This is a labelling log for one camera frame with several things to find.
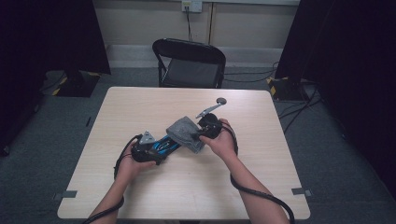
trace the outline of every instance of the forearm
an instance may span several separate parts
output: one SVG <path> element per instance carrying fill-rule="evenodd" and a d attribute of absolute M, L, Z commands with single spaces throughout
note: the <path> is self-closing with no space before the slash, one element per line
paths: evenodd
<path fill-rule="evenodd" d="M 223 160 L 236 183 L 248 189 L 271 194 L 236 156 L 226 157 Z M 289 223 L 280 205 L 243 191 L 239 192 L 252 223 Z"/>
<path fill-rule="evenodd" d="M 126 190 L 128 183 L 122 179 L 116 179 L 111 185 L 105 197 L 102 201 L 96 206 L 96 208 L 91 213 L 90 217 L 103 212 L 116 204 L 118 204 L 123 196 L 124 191 Z M 116 223 L 117 221 L 118 210 L 108 214 L 105 217 L 101 217 L 95 220 L 93 223 Z"/>

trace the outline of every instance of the person's left hand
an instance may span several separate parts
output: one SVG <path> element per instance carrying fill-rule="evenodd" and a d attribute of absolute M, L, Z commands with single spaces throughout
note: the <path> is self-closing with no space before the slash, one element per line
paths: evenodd
<path fill-rule="evenodd" d="M 140 172 L 155 165 L 155 161 L 145 161 L 145 162 L 135 161 L 131 155 L 131 148 L 134 144 L 135 142 L 132 142 L 123 153 L 124 157 L 120 163 L 116 180 L 119 179 L 122 181 L 127 181 L 126 183 L 130 183 L 140 174 Z"/>

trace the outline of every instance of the gray carpet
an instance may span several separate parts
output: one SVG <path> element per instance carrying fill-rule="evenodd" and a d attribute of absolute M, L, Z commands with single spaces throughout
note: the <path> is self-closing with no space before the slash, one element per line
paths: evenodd
<path fill-rule="evenodd" d="M 268 70 L 227 68 L 226 73 Z M 45 86 L 61 74 L 50 73 Z M 265 80 L 246 82 L 264 76 L 227 75 L 223 89 L 268 90 Z M 0 223 L 79 223 L 59 219 L 60 201 L 52 197 L 67 188 L 107 89 L 157 83 L 156 68 L 114 68 L 112 76 L 101 77 L 91 98 L 46 95 L 10 146 L 10 155 L 0 159 Z M 313 88 L 306 90 L 311 94 Z M 301 107 L 295 102 L 275 105 L 279 114 Z M 283 128 L 292 117 L 281 120 Z M 304 110 L 286 132 L 302 185 L 313 193 L 307 198 L 311 218 L 297 223 L 395 223 L 395 202 L 366 159 L 343 138 L 340 127 L 320 102 Z"/>

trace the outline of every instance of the hand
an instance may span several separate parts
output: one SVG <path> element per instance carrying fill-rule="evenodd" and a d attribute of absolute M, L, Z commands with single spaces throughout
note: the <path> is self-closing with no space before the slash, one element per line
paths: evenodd
<path fill-rule="evenodd" d="M 148 169 L 151 166 L 155 165 L 155 161 L 146 161 L 146 162 L 137 162 L 132 158 L 131 148 L 135 144 L 132 142 L 124 151 L 123 159 L 120 163 L 119 172 L 117 173 L 116 180 L 127 181 L 129 184 L 132 180 L 134 180 L 137 175 L 140 174 L 143 170 Z"/>
<path fill-rule="evenodd" d="M 219 119 L 223 126 L 231 130 L 231 125 L 227 119 Z M 236 157 L 236 153 L 233 149 L 233 137 L 227 130 L 221 129 L 219 136 L 215 139 L 211 139 L 205 136 L 199 137 L 202 142 L 210 146 L 213 152 L 218 155 L 222 160 L 229 157 Z"/>

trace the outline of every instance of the black folding chair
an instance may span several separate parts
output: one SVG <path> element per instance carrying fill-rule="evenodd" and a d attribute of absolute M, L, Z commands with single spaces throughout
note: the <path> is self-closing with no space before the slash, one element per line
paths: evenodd
<path fill-rule="evenodd" d="M 164 38 L 152 45 L 158 59 L 160 87 L 221 88 L 225 56 L 211 45 Z M 171 59 L 166 67 L 163 58 Z"/>

